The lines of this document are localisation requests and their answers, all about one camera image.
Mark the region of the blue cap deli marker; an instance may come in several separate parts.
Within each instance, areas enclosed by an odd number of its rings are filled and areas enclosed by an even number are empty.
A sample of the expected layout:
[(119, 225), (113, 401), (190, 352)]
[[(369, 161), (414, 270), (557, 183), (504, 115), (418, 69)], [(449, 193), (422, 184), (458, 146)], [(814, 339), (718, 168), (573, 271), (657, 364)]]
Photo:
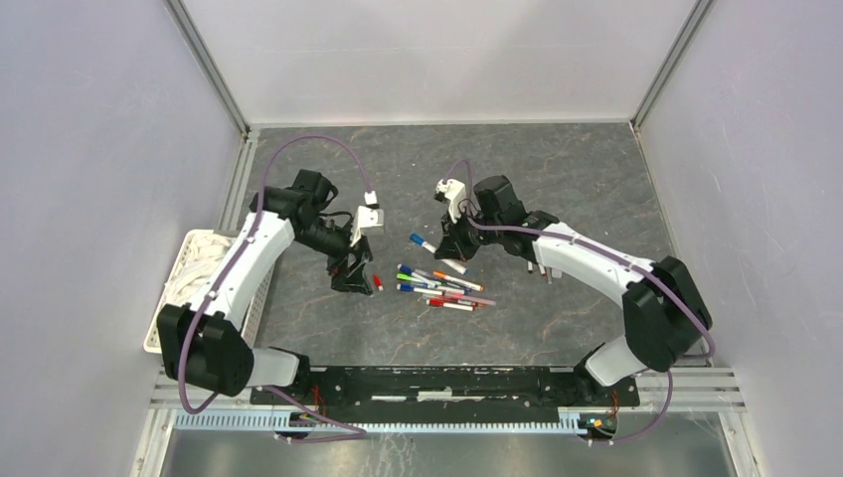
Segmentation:
[[(410, 234), (410, 240), (416, 245), (430, 252), (431, 254), (435, 254), (436, 247), (422, 236), (412, 233)], [(449, 258), (440, 258), (439, 261), (443, 262), (448, 267), (455, 270), (458, 274), (464, 275), (467, 271), (466, 267), (456, 260)]]

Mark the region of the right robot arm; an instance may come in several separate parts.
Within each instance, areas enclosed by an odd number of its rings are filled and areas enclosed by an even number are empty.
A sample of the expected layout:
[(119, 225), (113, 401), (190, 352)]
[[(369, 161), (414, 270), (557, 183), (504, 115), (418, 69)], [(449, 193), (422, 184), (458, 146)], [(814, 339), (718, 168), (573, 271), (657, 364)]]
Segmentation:
[(574, 278), (620, 308), (622, 334), (575, 367), (581, 402), (603, 403), (615, 384), (639, 372), (669, 371), (699, 341), (714, 352), (711, 315), (679, 258), (637, 257), (576, 232), (554, 215), (529, 212), (503, 175), (474, 186), (445, 178), (434, 197), (447, 206), (436, 258), (468, 261), (481, 247), (499, 245), (531, 265)]

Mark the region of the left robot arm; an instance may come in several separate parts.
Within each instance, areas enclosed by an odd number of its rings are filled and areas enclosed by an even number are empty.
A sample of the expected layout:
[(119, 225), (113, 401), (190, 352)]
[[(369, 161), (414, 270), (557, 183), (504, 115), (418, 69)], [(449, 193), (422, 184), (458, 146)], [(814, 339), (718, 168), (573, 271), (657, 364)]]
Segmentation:
[(325, 176), (306, 169), (289, 187), (261, 188), (240, 234), (206, 282), (185, 303), (162, 306), (156, 327), (164, 371), (180, 388), (192, 385), (234, 397), (247, 388), (274, 386), (293, 405), (310, 397), (306, 356), (257, 349), (243, 333), (260, 285), (295, 242), (325, 256), (332, 290), (373, 293), (365, 273), (373, 258), (366, 231), (382, 226), (384, 212), (369, 189), (363, 205), (338, 225), (325, 211), (337, 195)]

